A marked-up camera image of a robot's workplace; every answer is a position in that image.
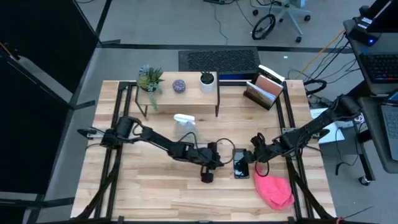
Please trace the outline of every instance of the decorative ball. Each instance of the decorative ball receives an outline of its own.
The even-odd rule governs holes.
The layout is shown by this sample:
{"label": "decorative ball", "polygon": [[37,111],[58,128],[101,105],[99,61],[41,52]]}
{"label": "decorative ball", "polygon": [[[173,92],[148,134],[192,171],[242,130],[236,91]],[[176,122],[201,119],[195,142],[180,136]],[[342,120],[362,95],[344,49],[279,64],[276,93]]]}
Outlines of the decorative ball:
{"label": "decorative ball", "polygon": [[185,82],[184,80],[175,80],[173,82],[173,89],[176,93],[182,93],[185,91]]}

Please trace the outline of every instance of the computer keyboard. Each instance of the computer keyboard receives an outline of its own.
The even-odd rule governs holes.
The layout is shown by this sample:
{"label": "computer keyboard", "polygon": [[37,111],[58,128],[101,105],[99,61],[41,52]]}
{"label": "computer keyboard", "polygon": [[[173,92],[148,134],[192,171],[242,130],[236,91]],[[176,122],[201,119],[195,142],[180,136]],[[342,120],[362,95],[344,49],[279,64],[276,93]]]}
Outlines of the computer keyboard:
{"label": "computer keyboard", "polygon": [[398,53],[384,55],[361,54],[359,57],[372,82],[398,82]]}
{"label": "computer keyboard", "polygon": [[398,113],[385,112],[387,132],[390,138],[398,138]]}

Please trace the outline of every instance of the laptop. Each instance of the laptop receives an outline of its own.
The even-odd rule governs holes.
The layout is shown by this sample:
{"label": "laptop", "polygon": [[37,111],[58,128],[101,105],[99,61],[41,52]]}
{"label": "laptop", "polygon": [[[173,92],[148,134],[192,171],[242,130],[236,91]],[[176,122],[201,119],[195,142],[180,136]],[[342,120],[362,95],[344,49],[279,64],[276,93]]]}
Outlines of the laptop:
{"label": "laptop", "polygon": [[389,95],[381,105],[381,112],[390,145],[391,157],[398,161],[398,91]]}

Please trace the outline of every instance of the smartphone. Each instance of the smartphone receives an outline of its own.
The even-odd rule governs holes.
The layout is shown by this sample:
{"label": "smartphone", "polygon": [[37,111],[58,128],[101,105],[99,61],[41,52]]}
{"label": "smartphone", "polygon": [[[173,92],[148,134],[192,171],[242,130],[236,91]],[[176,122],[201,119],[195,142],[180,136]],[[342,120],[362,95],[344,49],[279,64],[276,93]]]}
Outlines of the smartphone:
{"label": "smartphone", "polygon": [[235,179],[249,178],[249,165],[244,160],[245,149],[235,149],[234,154],[234,176]]}

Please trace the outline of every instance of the white pot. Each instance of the white pot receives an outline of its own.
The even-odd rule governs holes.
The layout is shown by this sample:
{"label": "white pot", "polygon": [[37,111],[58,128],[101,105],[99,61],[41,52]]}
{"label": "white pot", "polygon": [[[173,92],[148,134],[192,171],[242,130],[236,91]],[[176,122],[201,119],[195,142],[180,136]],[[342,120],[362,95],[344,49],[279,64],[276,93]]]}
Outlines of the white pot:
{"label": "white pot", "polygon": [[200,90],[204,93],[211,93],[212,91],[214,91],[216,89],[216,76],[212,73],[214,80],[212,83],[210,84],[204,84],[203,82],[201,82],[201,79],[199,77],[199,82],[200,82]]}

